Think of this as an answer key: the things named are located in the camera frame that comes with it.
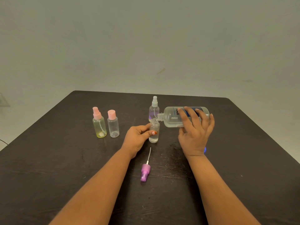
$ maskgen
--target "hand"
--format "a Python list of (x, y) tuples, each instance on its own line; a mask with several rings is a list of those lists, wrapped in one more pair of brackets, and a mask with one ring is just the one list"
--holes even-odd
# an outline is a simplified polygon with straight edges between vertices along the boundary
[(185, 106), (185, 110), (189, 113), (192, 122), (189, 120), (185, 112), (178, 108), (179, 115), (182, 119), (184, 128), (179, 129), (178, 140), (182, 147), (183, 153), (186, 158), (190, 156), (204, 155), (204, 148), (207, 143), (209, 135), (215, 126), (215, 119), (210, 114), (210, 121), (206, 114), (199, 109), (196, 112), (201, 118), (201, 122), (197, 114), (190, 107)]
[(157, 134), (156, 131), (149, 130), (149, 127), (150, 123), (147, 125), (132, 126), (127, 131), (122, 149), (130, 153), (131, 159), (137, 155), (137, 152), (141, 149), (145, 140)]

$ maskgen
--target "plastic bottle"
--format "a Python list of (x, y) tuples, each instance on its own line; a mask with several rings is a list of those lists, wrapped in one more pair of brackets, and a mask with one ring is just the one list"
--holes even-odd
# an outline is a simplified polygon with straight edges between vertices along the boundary
[(158, 136), (159, 136), (159, 127), (160, 127), (160, 124), (158, 122), (158, 120), (156, 118), (152, 119), (151, 120), (151, 125), (150, 125), (150, 128), (149, 130), (154, 130), (157, 132), (157, 134), (149, 137), (149, 141), (151, 143), (156, 143), (158, 141)]
[(93, 107), (94, 111), (94, 118), (93, 123), (96, 131), (96, 136), (99, 138), (105, 137), (107, 134), (106, 127), (105, 127), (105, 121), (102, 117), (101, 113), (98, 110), (98, 107)]
[(152, 119), (157, 118), (159, 113), (159, 107), (157, 106), (157, 96), (153, 96), (152, 106), (149, 108), (149, 121), (151, 122)]
[[(189, 120), (191, 120), (190, 115), (188, 114), (188, 112), (185, 111), (184, 107), (182, 107), (182, 106), (168, 106), (168, 107), (166, 107), (165, 110), (163, 111), (163, 113), (160, 113), (160, 114), (157, 115), (157, 120), (163, 121), (165, 126), (167, 126), (167, 127), (183, 127), (182, 120), (181, 120), (181, 117), (178, 113), (177, 108), (181, 108), (186, 113)], [(191, 107), (191, 108), (193, 110), (195, 110), (195, 109), (202, 110), (206, 114), (206, 116), (209, 117), (209, 112), (208, 112), (208, 109), (206, 107), (197, 106), (197, 107)]]
[(108, 113), (107, 124), (108, 124), (108, 129), (110, 130), (110, 136), (117, 137), (119, 136), (120, 131), (119, 131), (118, 118), (115, 115), (115, 110), (109, 110), (107, 113)]

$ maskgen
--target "gray wall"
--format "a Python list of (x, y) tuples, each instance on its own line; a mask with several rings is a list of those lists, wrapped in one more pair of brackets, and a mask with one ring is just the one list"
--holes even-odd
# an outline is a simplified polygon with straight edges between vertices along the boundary
[(0, 0), (0, 28), (0, 139), (73, 90), (217, 96), (300, 161), (300, 0)]

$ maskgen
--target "purple spray pump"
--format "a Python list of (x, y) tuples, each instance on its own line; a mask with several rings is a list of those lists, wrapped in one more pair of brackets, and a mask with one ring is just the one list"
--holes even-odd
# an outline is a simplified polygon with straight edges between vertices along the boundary
[(147, 180), (147, 176), (150, 173), (150, 165), (148, 165), (149, 163), (149, 158), (150, 158), (150, 153), (151, 153), (151, 148), (150, 148), (150, 152), (149, 152), (149, 156), (148, 156), (148, 160), (147, 163), (143, 164), (142, 166), (142, 176), (141, 176), (141, 181), (146, 181)]

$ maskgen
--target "blue label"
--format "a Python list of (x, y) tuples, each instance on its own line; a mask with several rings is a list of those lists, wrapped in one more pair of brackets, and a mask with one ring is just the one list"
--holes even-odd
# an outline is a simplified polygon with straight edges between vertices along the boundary
[[(203, 111), (203, 109), (201, 108), (201, 107), (190, 107), (190, 108), (192, 108), (193, 109), (193, 111), (195, 111), (195, 109), (199, 109), (199, 110), (202, 110)], [(190, 117), (190, 115), (188, 114), (188, 112), (186, 111), (186, 110), (184, 110), (185, 111), (185, 113), (186, 113), (186, 115), (188, 116), (188, 117)]]

